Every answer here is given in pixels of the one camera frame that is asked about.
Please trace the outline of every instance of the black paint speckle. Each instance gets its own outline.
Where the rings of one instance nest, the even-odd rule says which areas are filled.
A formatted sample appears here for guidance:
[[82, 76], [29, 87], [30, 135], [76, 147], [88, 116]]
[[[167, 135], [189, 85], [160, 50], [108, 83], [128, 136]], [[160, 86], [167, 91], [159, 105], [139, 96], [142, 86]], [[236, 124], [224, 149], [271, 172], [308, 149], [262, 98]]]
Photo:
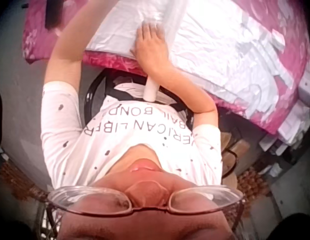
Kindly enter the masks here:
[[63, 148], [66, 148], [68, 143], [69, 143], [69, 141], [65, 142], [65, 143], [63, 144]]

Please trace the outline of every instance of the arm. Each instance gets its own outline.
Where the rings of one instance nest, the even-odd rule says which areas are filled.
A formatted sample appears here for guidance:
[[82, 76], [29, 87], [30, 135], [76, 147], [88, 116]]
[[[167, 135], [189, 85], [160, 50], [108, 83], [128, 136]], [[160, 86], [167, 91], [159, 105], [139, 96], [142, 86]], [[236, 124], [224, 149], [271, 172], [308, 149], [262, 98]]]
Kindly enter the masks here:
[[159, 26], [144, 23], [137, 30], [132, 53], [155, 82], [176, 94], [194, 112], [194, 128], [203, 124], [218, 127], [213, 99], [170, 63], [165, 35]]
[[118, 0], [89, 0], [63, 30], [49, 59], [44, 83], [61, 81], [78, 92], [86, 46]]

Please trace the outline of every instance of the person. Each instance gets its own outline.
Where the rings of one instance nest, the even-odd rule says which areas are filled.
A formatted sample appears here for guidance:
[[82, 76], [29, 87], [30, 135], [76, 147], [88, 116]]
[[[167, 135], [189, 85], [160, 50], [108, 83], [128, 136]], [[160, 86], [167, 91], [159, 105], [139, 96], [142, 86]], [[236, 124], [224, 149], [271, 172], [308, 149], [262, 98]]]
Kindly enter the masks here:
[[[62, 218], [58, 237], [207, 239], [211, 236], [212, 239], [226, 239], [232, 231], [221, 211], [178, 215], [150, 209], [109, 218], [78, 214], [96, 211], [109, 214], [126, 210], [130, 204], [137, 209], [172, 209], [174, 205], [183, 207], [183, 211], [193, 211], [209, 205], [197, 199], [198, 196], [209, 198], [208, 193], [198, 194], [196, 199], [193, 193], [180, 195], [181, 198], [178, 195], [174, 200], [172, 194], [221, 184], [217, 107], [205, 91], [170, 63], [165, 33], [158, 25], [144, 22], [138, 28], [132, 53], [151, 79], [177, 95], [193, 111], [193, 129], [186, 126], [185, 112], [171, 107], [174, 100], [162, 92], [157, 98], [161, 104], [118, 101], [107, 96], [100, 112], [82, 128], [78, 92], [83, 53], [117, 2], [88, 1], [64, 29], [47, 65], [41, 139], [48, 173], [57, 189], [52, 199], [73, 196], [70, 192], [80, 189], [71, 186], [102, 189], [87, 195], [85, 191], [91, 188], [83, 188], [81, 193], [85, 194], [77, 200], [72, 198], [75, 204], [70, 208], [64, 205], [63, 199], [56, 200], [58, 207], [68, 211]], [[133, 82], [119, 84], [116, 89], [133, 97], [142, 96], [144, 92], [143, 85]], [[177, 206], [182, 198], [187, 201]]]

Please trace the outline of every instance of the floral tablecloth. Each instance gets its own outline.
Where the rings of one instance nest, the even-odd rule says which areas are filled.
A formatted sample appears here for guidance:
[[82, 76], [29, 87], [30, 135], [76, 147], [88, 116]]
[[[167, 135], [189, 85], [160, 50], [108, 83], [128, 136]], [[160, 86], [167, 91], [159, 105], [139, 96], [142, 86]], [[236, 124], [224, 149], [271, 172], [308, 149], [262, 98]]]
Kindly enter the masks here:
[[[23, 57], [28, 63], [49, 59], [55, 42], [66, 24], [88, 0], [64, 0], [62, 24], [59, 28], [48, 31], [45, 28], [47, 0], [30, 0], [26, 14], [22, 39]], [[283, 66], [294, 78], [292, 89], [276, 79], [279, 101], [275, 111], [266, 121], [261, 121], [262, 114], [255, 113], [251, 122], [271, 134], [276, 134], [290, 110], [298, 99], [297, 87], [310, 59], [310, 44], [303, 9], [296, 0], [233, 0], [252, 18], [265, 26], [270, 32], [276, 30], [285, 39], [285, 50], [278, 53]], [[113, 68], [145, 76], [135, 60], [112, 53], [86, 51], [83, 62], [86, 64]], [[213, 96], [220, 107], [243, 116], [244, 109]]]

